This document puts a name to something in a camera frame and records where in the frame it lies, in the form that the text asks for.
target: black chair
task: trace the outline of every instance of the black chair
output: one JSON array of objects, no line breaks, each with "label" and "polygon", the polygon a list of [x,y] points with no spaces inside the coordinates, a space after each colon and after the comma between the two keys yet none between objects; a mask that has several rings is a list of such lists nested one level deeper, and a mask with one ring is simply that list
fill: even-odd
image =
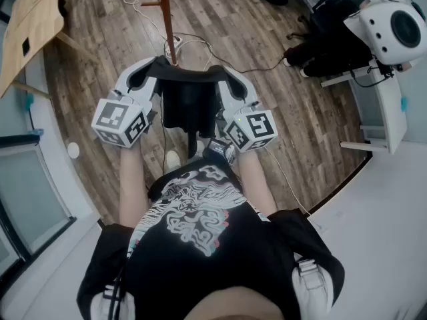
[{"label": "black chair", "polygon": [[313,6],[313,13],[310,20],[305,16],[298,17],[298,21],[306,23],[309,29],[308,34],[291,33],[286,37],[300,37],[309,39],[316,34],[326,32],[334,28],[336,23],[345,20],[349,15],[356,13],[360,9],[360,4],[365,0],[319,0]]}]

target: white cable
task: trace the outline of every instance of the white cable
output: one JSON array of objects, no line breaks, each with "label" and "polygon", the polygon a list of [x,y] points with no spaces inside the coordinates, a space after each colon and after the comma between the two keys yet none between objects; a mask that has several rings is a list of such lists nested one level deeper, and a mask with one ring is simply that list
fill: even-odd
[{"label": "white cable", "polygon": [[[276,160],[276,163],[278,163],[278,166],[279,166],[279,168],[280,168],[280,171],[282,171],[282,173],[283,173],[283,175],[285,176],[285,179],[286,179],[286,181],[288,182],[288,186],[289,186],[289,188],[291,189],[291,192],[292,192],[292,194],[294,195],[294,198],[295,198],[295,200],[298,202],[298,204],[300,205],[300,207],[308,214],[308,215],[312,215],[310,212],[308,212],[307,211],[307,209],[304,207],[304,206],[302,206],[302,204],[300,203],[300,200],[297,198],[297,196],[295,195],[295,192],[294,192],[294,190],[292,189],[292,186],[291,186],[291,184],[289,183],[289,180],[288,180],[288,177],[286,176],[286,174],[285,174],[285,171],[282,169],[282,166],[279,164],[279,161],[276,159],[276,157],[272,154],[272,152],[270,152],[269,150],[268,150],[268,148],[267,147],[264,147],[264,149],[268,152],[268,154],[270,154],[272,157],[273,157],[273,159],[274,160]],[[318,225],[315,221],[313,221],[312,219],[308,219],[308,221],[310,221],[311,223],[313,223],[315,226],[317,226],[318,228],[319,228],[319,230],[321,231],[322,230],[322,226],[321,225]]]},{"label": "white cable", "polygon": [[271,156],[272,156],[272,158],[274,159],[274,160],[276,160],[276,163],[278,163],[278,166],[279,166],[279,168],[280,168],[280,171],[282,171],[282,173],[283,173],[283,175],[285,176],[285,179],[286,179],[286,181],[288,182],[288,185],[289,185],[289,188],[291,189],[291,192],[292,192],[292,194],[294,195],[294,197],[295,197],[295,200],[298,202],[298,204],[300,204],[300,207],[306,212],[306,213],[308,213],[310,216],[312,215],[310,212],[308,212],[307,210],[306,210],[306,208],[304,207],[304,206],[302,206],[302,204],[300,203],[300,200],[298,199],[298,197],[296,196],[296,194],[295,194],[295,192],[294,192],[294,190],[292,189],[292,186],[291,186],[291,184],[290,184],[290,182],[289,182],[289,180],[288,180],[288,177],[286,176],[286,174],[285,174],[285,172],[284,172],[284,170],[282,169],[282,166],[279,164],[279,161],[276,159],[276,157],[272,154],[272,152],[270,152],[269,150],[268,150],[268,148],[267,147],[264,147],[264,149],[268,152],[268,154],[270,154]]},{"label": "white cable", "polygon": [[[211,46],[207,41],[202,41],[202,40],[189,40],[189,41],[186,41],[185,43],[183,43],[183,44],[178,48],[178,50],[176,51],[176,55],[177,55],[177,56],[178,56],[178,53],[179,53],[179,51],[181,50],[181,48],[182,48],[184,45],[188,44],[188,43],[203,43],[203,44],[206,44],[207,46],[209,46],[209,48],[212,50],[212,46]],[[212,59],[212,52],[210,53],[209,59],[207,60],[207,63],[206,63],[206,65],[205,65],[205,67],[203,68],[203,71],[205,71],[205,70],[206,70],[207,64],[209,64],[209,63],[210,63],[211,59]]]},{"label": "white cable", "polygon": [[157,27],[157,25],[154,23],[154,21],[152,21],[152,20],[151,20],[151,18],[150,18],[150,17],[148,17],[147,15],[143,14],[139,9],[136,9],[135,4],[139,3],[139,0],[135,0],[133,3],[129,2],[129,1],[126,1],[126,0],[123,0],[123,2],[124,2],[126,5],[132,5],[133,9],[135,9],[135,10],[136,10],[140,15],[142,15],[144,18],[147,18],[147,19],[150,21],[150,23],[152,23],[152,24],[153,24],[153,26],[155,27],[155,29],[157,29],[157,32],[159,32],[160,36],[161,36],[163,39],[165,39],[165,40],[166,40],[166,38],[161,34],[161,32],[160,32],[160,30],[159,30],[159,27]]},{"label": "white cable", "polygon": [[[155,29],[157,29],[157,32],[159,32],[160,36],[161,36],[164,40],[166,40],[166,38],[161,34],[161,32],[160,32],[160,30],[159,30],[159,27],[157,27],[157,25],[154,23],[154,21],[152,21],[150,17],[148,17],[147,15],[143,14],[139,9],[137,9],[137,8],[135,7],[135,5],[136,5],[137,3],[139,3],[139,0],[135,0],[133,3],[129,2],[129,1],[126,1],[126,0],[123,0],[123,2],[124,2],[126,5],[132,5],[132,7],[133,7],[133,9],[135,9],[135,11],[137,11],[137,12],[138,12],[140,15],[142,15],[144,18],[147,18],[147,19],[149,20],[149,22],[150,22],[151,24],[153,24],[153,26],[155,27]],[[211,46],[209,43],[207,43],[207,42],[205,42],[205,41],[202,41],[202,40],[190,40],[190,41],[186,41],[184,44],[182,44],[182,45],[179,47],[179,49],[176,51],[176,54],[178,54],[178,52],[179,52],[179,50],[181,49],[181,47],[183,47],[185,44],[193,43],[193,42],[196,42],[196,43],[205,43],[205,44],[206,44],[207,46],[209,46],[209,48],[211,49],[209,59],[207,60],[207,63],[206,63],[206,65],[205,65],[205,67],[203,68],[203,71],[205,71],[205,70],[206,70],[207,65],[210,63],[210,61],[211,61],[211,59],[212,59],[212,46]]]}]

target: white camera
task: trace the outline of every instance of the white camera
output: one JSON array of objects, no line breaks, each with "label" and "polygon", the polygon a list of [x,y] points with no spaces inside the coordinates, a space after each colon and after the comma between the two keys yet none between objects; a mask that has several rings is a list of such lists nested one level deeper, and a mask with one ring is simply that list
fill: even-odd
[{"label": "white camera", "polygon": [[382,64],[397,65],[427,53],[427,25],[411,5],[378,3],[360,11],[360,22]]}]

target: table leg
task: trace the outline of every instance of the table leg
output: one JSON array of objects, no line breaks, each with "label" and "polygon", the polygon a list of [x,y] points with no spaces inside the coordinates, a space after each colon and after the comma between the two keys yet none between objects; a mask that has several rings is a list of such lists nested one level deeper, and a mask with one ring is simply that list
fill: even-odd
[{"label": "table leg", "polygon": [[370,145],[369,143],[357,143],[357,142],[341,142],[342,148],[358,149],[359,151],[369,152],[383,152],[387,153],[388,148],[386,145]]},{"label": "table leg", "polygon": [[[369,67],[362,67],[360,69],[354,70],[354,75],[356,77],[365,76],[368,74],[368,70],[369,70]],[[353,79],[353,77],[350,73],[344,73],[342,76],[339,76],[337,78],[333,78],[333,79],[330,79],[328,81],[322,82],[322,83],[320,83],[320,85],[323,88],[325,88],[325,87],[329,87],[330,85],[333,85],[333,84],[349,81],[351,79]]]},{"label": "table leg", "polygon": [[82,53],[83,55],[85,55],[90,60],[92,60],[92,61],[94,61],[94,62],[96,62],[98,64],[101,63],[97,57],[95,57],[94,55],[92,55],[87,49],[85,49],[83,46],[81,46],[78,42],[76,42],[72,38],[68,37],[64,32],[59,32],[56,35],[56,37],[59,40],[63,41],[68,46],[72,47],[73,49],[76,49],[77,51],[79,51],[80,53]]},{"label": "table leg", "polygon": [[44,92],[42,92],[42,90],[38,90],[34,87],[30,87],[29,85],[23,84],[21,82],[13,81],[12,85],[18,89],[26,90],[29,93],[33,93],[34,95],[42,96],[46,99],[52,99],[52,96],[50,96],[48,93],[44,93]]}]

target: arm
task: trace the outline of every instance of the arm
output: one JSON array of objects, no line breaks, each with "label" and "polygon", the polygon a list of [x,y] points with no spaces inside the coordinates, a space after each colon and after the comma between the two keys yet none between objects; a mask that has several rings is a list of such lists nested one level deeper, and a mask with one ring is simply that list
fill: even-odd
[{"label": "arm", "polygon": [[149,209],[141,145],[121,149],[120,159],[120,224],[135,227]]},{"label": "arm", "polygon": [[278,208],[267,186],[266,177],[256,152],[240,153],[238,165],[245,197],[265,216],[275,213]]}]

